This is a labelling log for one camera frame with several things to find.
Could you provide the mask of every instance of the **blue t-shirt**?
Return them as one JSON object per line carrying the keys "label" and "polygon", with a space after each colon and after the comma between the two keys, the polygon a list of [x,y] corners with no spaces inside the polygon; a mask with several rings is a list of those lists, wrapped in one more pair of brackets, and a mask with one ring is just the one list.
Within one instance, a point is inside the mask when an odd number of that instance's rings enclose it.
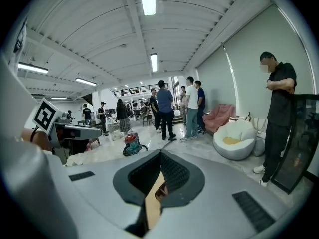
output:
{"label": "blue t-shirt", "polygon": [[204,90],[202,88],[199,88],[198,91],[197,91],[197,94],[198,94],[197,101],[199,100],[199,98],[203,98],[203,100],[200,103],[199,108],[203,108],[204,109],[205,108],[205,93],[204,93]]}
{"label": "blue t-shirt", "polygon": [[156,94],[158,98],[159,111],[162,113],[169,113],[172,111],[171,102],[174,100],[171,91],[161,89]]}

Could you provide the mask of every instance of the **hand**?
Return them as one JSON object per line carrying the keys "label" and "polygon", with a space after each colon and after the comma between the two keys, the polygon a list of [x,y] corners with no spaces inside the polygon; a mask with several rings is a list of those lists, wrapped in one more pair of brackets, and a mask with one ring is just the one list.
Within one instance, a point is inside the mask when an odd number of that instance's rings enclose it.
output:
{"label": "hand", "polygon": [[274,82],[269,80],[267,82],[266,89],[273,90],[274,89]]}
{"label": "hand", "polygon": [[294,94],[295,93],[295,89],[294,88],[287,89],[287,91],[289,92],[289,94]]}

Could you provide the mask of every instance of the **pink sofa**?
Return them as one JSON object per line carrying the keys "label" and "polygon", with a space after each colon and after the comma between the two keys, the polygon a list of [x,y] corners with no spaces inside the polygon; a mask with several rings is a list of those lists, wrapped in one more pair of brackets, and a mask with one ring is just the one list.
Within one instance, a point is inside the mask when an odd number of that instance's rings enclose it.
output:
{"label": "pink sofa", "polygon": [[234,105],[218,105],[210,114],[203,116],[206,130],[217,132],[222,125],[229,122],[231,116],[235,116]]}

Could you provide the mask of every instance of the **woman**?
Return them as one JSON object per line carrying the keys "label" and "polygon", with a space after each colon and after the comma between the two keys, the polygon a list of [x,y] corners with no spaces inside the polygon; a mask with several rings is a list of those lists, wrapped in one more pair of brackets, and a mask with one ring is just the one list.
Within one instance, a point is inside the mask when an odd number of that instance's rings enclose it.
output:
{"label": "woman", "polygon": [[120,121],[120,131],[124,134],[128,134],[128,131],[131,130],[130,119],[122,99],[118,99],[118,104],[116,106],[116,116]]}

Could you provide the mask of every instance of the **white t-shirt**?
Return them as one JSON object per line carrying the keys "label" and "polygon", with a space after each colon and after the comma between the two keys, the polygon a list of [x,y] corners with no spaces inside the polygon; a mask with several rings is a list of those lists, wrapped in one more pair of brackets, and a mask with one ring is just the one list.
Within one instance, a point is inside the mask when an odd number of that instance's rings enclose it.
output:
{"label": "white t-shirt", "polygon": [[198,109],[197,105],[197,88],[194,85],[190,85],[186,88],[186,95],[189,95],[188,108]]}

